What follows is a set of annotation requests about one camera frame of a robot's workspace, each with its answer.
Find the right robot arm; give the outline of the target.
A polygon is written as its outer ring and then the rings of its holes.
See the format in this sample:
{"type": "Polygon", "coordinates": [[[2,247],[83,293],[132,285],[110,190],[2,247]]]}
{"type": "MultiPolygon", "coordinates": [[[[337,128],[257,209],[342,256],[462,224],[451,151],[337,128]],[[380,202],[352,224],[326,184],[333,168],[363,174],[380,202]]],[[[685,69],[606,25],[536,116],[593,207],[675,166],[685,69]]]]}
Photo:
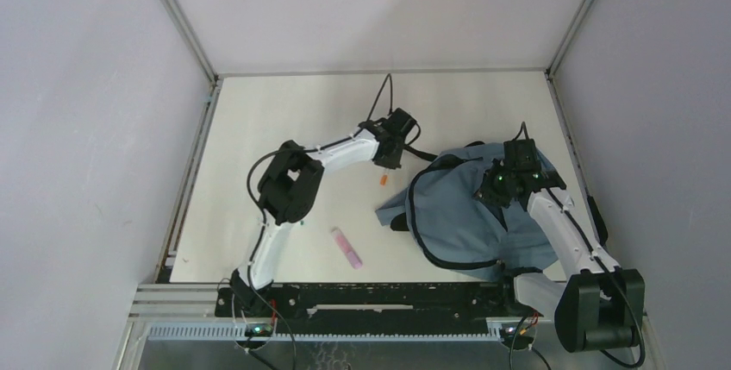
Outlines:
{"type": "Polygon", "coordinates": [[[538,224],[557,255],[567,280],[522,273],[498,291],[510,315],[528,307],[553,320],[559,342],[570,353],[641,347],[645,281],[625,269],[573,215],[565,181],[544,167],[532,139],[503,144],[503,157],[484,172],[475,197],[486,206],[518,203],[538,224]]]}

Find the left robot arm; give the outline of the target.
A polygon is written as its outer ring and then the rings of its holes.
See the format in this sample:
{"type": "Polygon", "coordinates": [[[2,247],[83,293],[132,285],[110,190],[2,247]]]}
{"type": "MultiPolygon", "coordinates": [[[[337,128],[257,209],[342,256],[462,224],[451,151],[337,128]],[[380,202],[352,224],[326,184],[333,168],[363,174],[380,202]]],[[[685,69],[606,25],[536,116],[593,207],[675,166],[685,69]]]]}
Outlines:
{"type": "Polygon", "coordinates": [[[253,247],[230,277],[239,308],[250,316],[267,309],[270,294],[266,287],[274,281],[285,241],[314,207],[323,177],[366,161],[398,169],[409,145],[408,135],[418,128],[411,114],[397,108],[378,120],[360,122],[339,140],[313,147],[288,140],[253,163],[247,174],[247,193],[261,218],[253,247]]]}

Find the pink highlighter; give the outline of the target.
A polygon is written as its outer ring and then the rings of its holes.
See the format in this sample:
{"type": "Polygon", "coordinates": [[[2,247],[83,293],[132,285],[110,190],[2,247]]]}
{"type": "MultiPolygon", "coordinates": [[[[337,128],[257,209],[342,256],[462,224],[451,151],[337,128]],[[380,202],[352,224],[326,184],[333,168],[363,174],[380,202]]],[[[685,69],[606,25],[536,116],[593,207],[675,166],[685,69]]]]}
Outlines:
{"type": "Polygon", "coordinates": [[[339,228],[333,228],[330,234],[334,238],[335,243],[344,254],[350,266],[353,269],[360,269],[363,266],[363,262],[342,230],[339,228]]]}

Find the blue student backpack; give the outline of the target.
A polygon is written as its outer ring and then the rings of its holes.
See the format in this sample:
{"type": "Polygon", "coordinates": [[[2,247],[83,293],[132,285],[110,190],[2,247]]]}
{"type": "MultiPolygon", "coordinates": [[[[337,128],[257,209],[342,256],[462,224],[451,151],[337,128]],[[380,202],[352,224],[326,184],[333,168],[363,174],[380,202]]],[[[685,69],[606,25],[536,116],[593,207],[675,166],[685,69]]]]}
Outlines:
{"type": "Polygon", "coordinates": [[[431,265],[489,282],[503,269],[540,271],[559,258],[538,223],[517,202],[486,206],[474,194],[504,157],[501,142],[448,149],[375,211],[379,223],[407,232],[431,265]]]}

